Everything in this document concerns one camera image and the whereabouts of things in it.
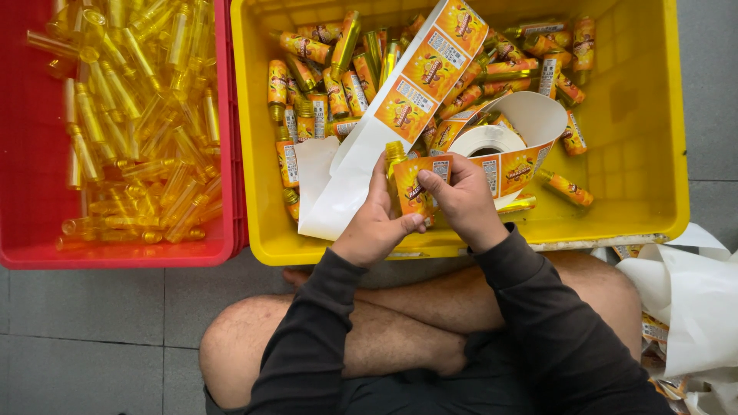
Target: yellow plastic crate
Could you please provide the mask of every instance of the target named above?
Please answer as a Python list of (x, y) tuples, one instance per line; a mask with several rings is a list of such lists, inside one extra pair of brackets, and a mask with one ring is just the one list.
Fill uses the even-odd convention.
[[(468, 1), (493, 27), (524, 19), (581, 14), (597, 22), (596, 69), (575, 110), (589, 151), (570, 158), (554, 146), (544, 168), (588, 189), (596, 200), (586, 214), (540, 188), (538, 207), (510, 213), (538, 250), (638, 244), (679, 236), (689, 222), (682, 89), (675, 0)], [(404, 24), (426, 16), (435, 0), (233, 0), (235, 79), (244, 152), (249, 240), (268, 265), (314, 264), (331, 242), (297, 234), (282, 202), (275, 153), (277, 126), (266, 107), (267, 64), (283, 52), (269, 29), (342, 20), (358, 10), (363, 27)], [(465, 245), (443, 223), (408, 236), (392, 258), (457, 256)]]

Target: red plastic crate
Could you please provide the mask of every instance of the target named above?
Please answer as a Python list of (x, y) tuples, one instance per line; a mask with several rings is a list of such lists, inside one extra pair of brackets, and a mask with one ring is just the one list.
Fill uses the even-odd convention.
[(69, 136), (61, 121), (62, 84), (45, 69), (52, 56), (25, 45), (26, 30), (43, 31), (51, 6), (50, 0), (9, 1), (0, 13), (6, 57), (0, 67), (0, 264), (12, 270), (211, 267), (240, 252), (248, 233), (227, 0), (215, 1), (222, 219), (205, 225), (202, 241), (57, 252), (61, 222), (80, 214), (80, 192), (64, 185)]

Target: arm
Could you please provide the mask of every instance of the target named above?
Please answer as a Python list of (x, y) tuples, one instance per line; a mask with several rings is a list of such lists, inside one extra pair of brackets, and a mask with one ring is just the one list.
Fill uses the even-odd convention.
[(452, 185), (421, 171), (446, 221), (478, 253), (506, 325), (527, 357), (545, 412), (672, 414), (612, 329), (562, 284), (514, 224), (503, 225), (486, 174), (453, 154)]
[(339, 402), (348, 315), (366, 269), (326, 249), (266, 345), (248, 414), (332, 414)]
[(295, 293), (266, 345), (247, 414), (333, 414), (340, 400), (348, 315), (361, 276), (409, 233), (425, 231), (417, 213), (390, 219), (384, 153), (369, 193), (333, 247)]
[(514, 224), (475, 256), (508, 328), (528, 358), (545, 408), (565, 414), (672, 414), (615, 332)]

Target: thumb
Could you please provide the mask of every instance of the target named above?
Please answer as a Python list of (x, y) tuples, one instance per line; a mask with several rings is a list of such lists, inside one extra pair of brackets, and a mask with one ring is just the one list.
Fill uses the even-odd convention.
[(397, 243), (400, 243), (405, 236), (415, 232), (424, 220), (423, 215), (420, 213), (408, 213), (407, 215), (400, 216), (399, 218), (390, 221), (393, 226), (392, 234)]
[(430, 170), (421, 170), (418, 172), (418, 181), (433, 195), (439, 202), (443, 201), (449, 193), (451, 186), (446, 183), (441, 176)]

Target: man's right hand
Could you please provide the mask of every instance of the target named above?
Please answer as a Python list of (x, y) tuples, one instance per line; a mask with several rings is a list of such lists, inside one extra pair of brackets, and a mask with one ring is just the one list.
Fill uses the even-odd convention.
[(451, 228), (472, 251), (483, 253), (509, 232), (494, 208), (484, 170), (460, 154), (446, 154), (453, 156), (451, 185), (428, 170), (418, 172), (418, 181), (438, 201)]

